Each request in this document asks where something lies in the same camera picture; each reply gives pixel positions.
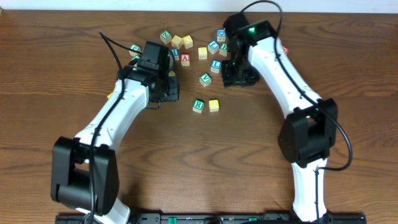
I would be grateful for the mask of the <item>red M block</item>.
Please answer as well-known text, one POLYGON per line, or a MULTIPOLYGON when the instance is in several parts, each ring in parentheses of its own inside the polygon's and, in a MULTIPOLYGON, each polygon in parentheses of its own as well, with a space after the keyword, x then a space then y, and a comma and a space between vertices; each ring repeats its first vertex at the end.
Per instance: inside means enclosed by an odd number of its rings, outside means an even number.
POLYGON ((285 54, 288 54, 289 50, 286 47, 282 47, 285 54))

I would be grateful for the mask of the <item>blue L block lower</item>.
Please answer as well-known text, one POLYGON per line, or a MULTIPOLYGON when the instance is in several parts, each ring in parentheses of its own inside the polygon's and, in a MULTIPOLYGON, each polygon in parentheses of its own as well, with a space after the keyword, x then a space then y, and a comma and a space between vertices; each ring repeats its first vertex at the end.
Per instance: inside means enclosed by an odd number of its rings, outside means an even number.
POLYGON ((219 73, 221 70, 221 61, 213 60, 211 63, 211 72, 219 73))

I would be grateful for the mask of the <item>blue P block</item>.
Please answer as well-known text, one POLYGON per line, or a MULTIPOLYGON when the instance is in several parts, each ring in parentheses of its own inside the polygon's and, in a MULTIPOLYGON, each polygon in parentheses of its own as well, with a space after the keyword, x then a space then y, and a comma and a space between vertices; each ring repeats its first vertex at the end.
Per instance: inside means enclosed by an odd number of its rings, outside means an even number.
POLYGON ((175 61, 178 61, 179 60, 179 56, 180 56, 178 49, 172 48, 171 51, 172 51, 172 54, 174 56, 175 61))

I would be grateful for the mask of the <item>green Z block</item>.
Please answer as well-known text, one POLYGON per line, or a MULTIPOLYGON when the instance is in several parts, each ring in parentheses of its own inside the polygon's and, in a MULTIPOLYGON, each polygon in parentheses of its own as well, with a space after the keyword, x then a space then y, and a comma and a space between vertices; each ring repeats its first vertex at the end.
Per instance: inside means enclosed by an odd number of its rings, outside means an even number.
POLYGON ((160 33, 160 39, 165 45, 167 45, 172 40, 172 34, 168 30, 164 30, 160 33))

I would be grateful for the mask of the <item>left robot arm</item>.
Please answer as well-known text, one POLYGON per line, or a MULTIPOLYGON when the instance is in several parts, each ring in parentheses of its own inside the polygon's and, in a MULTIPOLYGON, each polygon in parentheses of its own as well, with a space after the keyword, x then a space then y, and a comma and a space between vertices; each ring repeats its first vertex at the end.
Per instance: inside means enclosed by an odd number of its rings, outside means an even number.
POLYGON ((128 223, 131 209, 118 198, 116 154, 136 116, 148 103, 177 101, 178 78, 168 70, 132 65, 95 118, 74 138, 59 137, 52 149, 51 198, 80 212, 56 223, 128 223))

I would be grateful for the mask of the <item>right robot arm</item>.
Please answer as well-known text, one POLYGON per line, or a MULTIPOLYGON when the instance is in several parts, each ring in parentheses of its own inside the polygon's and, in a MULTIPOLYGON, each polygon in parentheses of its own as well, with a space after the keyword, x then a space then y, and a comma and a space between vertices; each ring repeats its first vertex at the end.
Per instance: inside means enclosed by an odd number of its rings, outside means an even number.
POLYGON ((264 79, 284 115, 278 144, 293 169, 293 211, 303 222, 319 221, 326 215, 323 173, 335 144, 337 105, 305 83, 269 21, 229 18, 223 27, 231 53, 221 64, 223 83, 251 86, 264 79))

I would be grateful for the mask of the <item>yellow block top right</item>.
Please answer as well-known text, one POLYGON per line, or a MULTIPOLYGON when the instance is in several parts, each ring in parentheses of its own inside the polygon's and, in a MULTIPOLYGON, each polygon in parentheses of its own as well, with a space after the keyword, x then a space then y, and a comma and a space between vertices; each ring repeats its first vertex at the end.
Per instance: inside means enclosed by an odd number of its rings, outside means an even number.
POLYGON ((193 47, 193 39, 190 35, 186 35, 185 37, 182 38, 182 40, 183 40, 183 45, 186 49, 193 47))

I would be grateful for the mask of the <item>green J block left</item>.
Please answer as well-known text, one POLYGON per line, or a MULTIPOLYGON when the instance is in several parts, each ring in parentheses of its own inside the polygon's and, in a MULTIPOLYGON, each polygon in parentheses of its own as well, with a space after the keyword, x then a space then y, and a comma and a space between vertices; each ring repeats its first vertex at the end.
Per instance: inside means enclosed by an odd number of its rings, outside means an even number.
POLYGON ((130 55, 135 57, 137 55, 142 55, 141 46, 137 44, 132 44, 129 51, 130 55))

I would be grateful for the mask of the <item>yellow centre block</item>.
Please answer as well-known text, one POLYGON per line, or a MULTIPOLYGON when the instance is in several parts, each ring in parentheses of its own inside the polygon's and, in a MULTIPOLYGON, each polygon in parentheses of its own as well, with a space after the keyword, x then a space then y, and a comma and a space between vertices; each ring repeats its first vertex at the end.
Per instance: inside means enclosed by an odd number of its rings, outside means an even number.
POLYGON ((198 58, 200 60, 206 60, 208 55, 208 50, 206 47, 199 47, 198 48, 198 58))

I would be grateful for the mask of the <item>yellow S block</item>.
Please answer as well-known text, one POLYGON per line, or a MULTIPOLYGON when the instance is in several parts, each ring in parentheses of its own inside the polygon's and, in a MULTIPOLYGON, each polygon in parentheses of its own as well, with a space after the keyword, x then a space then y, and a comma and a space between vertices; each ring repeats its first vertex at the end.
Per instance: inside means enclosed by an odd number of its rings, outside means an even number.
POLYGON ((171 43, 173 48, 180 49, 183 45, 183 39, 180 36, 174 35, 171 43))

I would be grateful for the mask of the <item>yellow O block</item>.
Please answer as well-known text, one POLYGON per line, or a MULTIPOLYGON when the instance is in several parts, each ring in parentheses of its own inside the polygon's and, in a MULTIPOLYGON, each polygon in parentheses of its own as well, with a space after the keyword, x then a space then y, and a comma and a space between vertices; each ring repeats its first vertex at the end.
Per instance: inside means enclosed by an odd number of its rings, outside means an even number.
POLYGON ((216 112, 220 109, 220 104, 218 100, 210 100, 209 101, 209 109, 210 112, 216 112))

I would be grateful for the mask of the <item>green R block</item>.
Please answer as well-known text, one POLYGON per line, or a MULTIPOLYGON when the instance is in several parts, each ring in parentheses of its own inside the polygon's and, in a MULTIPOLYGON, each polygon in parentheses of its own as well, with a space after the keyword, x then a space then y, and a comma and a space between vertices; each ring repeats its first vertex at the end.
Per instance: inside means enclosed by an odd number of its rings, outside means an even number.
POLYGON ((193 104, 193 106, 192 106, 192 110, 193 110, 194 112, 197 112, 197 113, 202 113, 202 111, 203 111, 203 109, 204 109, 204 106, 205 106, 205 102, 204 102, 204 101, 202 101, 202 100, 195 100, 195 102, 194 102, 194 104, 193 104))

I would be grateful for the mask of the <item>blue D block top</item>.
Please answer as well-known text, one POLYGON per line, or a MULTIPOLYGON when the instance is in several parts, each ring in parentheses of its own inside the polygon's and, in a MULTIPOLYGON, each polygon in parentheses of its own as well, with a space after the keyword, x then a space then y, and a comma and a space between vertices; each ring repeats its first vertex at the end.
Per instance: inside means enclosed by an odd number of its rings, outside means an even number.
POLYGON ((216 41, 217 42, 225 42, 226 41, 226 32, 224 29, 218 29, 216 31, 216 41))

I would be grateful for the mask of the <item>green B block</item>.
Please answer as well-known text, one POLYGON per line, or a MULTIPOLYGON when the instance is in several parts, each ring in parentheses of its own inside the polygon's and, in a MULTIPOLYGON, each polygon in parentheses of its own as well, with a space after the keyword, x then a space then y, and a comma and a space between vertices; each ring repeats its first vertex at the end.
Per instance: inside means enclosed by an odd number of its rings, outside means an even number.
POLYGON ((228 45, 224 42, 220 45, 219 54, 226 57, 228 54, 228 45))

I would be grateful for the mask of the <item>green V block centre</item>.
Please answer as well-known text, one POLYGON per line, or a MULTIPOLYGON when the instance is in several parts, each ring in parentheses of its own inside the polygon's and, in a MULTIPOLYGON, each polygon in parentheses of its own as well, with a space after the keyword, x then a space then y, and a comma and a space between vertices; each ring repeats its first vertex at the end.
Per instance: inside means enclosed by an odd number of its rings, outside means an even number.
POLYGON ((208 86, 212 81, 211 76, 208 73, 204 73, 200 76, 200 83, 203 87, 208 86))

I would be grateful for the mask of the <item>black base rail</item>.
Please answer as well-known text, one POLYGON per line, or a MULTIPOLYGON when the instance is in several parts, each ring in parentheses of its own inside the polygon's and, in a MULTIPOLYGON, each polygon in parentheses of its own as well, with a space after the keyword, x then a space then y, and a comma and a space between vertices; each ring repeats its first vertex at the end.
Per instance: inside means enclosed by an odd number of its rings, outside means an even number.
MULTIPOLYGON (((133 215, 128 221, 131 224, 240 224, 240 223, 301 223, 290 213, 267 212, 260 214, 232 215, 178 215, 142 213, 133 215)), ((318 223, 324 224, 367 224, 365 215, 332 215, 326 214, 318 223)))

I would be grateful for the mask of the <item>red A block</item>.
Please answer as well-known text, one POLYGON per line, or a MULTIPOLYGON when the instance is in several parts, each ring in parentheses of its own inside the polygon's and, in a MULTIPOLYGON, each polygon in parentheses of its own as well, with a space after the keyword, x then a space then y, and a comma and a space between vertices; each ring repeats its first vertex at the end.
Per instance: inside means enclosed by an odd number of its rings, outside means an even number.
POLYGON ((190 54, 181 54, 180 61, 183 67, 190 66, 190 54))

